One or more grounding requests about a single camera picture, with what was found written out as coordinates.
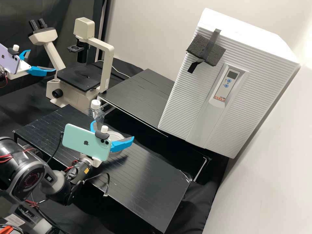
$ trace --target control panel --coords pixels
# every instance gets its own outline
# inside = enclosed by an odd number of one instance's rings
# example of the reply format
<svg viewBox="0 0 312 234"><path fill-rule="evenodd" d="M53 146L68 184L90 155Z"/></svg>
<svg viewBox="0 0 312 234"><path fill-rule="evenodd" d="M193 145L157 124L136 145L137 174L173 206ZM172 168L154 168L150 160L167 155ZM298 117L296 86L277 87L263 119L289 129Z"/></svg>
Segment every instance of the control panel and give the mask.
<svg viewBox="0 0 312 234"><path fill-rule="evenodd" d="M214 99L225 102L240 74L240 71L229 68L214 95Z"/></svg>

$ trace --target plastic bottle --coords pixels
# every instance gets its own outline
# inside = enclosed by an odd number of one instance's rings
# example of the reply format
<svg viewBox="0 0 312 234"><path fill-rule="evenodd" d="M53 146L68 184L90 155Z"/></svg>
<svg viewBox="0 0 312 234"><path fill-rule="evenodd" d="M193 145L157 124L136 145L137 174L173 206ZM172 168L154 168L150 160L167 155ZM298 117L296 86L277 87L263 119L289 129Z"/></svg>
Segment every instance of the plastic bottle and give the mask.
<svg viewBox="0 0 312 234"><path fill-rule="evenodd" d="M101 102L99 100L92 100L89 109L86 109L84 113L92 117L95 121L99 123L104 122L105 112L100 109Z"/></svg>

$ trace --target smartphone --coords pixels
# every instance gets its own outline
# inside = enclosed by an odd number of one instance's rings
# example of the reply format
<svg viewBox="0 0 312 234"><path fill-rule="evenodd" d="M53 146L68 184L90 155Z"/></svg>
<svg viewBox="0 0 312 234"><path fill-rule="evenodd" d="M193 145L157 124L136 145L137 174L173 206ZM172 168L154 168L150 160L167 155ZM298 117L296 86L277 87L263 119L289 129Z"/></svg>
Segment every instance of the smartphone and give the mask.
<svg viewBox="0 0 312 234"><path fill-rule="evenodd" d="M95 133L69 123L65 126L62 144L101 161L107 160L111 149L109 138L102 140Z"/></svg>
<svg viewBox="0 0 312 234"><path fill-rule="evenodd" d="M18 55L11 55L7 51L7 48L0 44L0 65L9 73L16 74L19 64L20 57Z"/></svg>

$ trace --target black strap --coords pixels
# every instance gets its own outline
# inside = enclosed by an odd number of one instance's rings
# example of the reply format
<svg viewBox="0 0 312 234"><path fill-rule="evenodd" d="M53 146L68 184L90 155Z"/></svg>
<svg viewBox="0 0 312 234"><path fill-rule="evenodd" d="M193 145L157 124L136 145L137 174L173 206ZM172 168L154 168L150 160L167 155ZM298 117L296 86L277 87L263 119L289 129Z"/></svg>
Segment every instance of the black strap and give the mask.
<svg viewBox="0 0 312 234"><path fill-rule="evenodd" d="M207 60L212 48L215 45L215 42L218 38L218 36L220 35L221 30L220 29L215 29L214 32L212 33L212 36L204 50L204 52L202 53L202 58L198 59L196 62L193 62L190 67L188 68L188 72L189 73L193 73L195 68L197 67L197 65L201 64L203 61Z"/></svg>

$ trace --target display screen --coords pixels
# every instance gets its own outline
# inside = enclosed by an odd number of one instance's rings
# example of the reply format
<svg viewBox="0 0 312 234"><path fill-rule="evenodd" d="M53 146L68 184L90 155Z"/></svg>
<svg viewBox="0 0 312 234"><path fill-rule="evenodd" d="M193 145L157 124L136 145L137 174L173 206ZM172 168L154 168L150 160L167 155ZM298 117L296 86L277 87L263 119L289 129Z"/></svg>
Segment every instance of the display screen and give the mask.
<svg viewBox="0 0 312 234"><path fill-rule="evenodd" d="M235 80L237 75L238 75L237 73L229 71L227 77L232 78L232 79Z"/></svg>

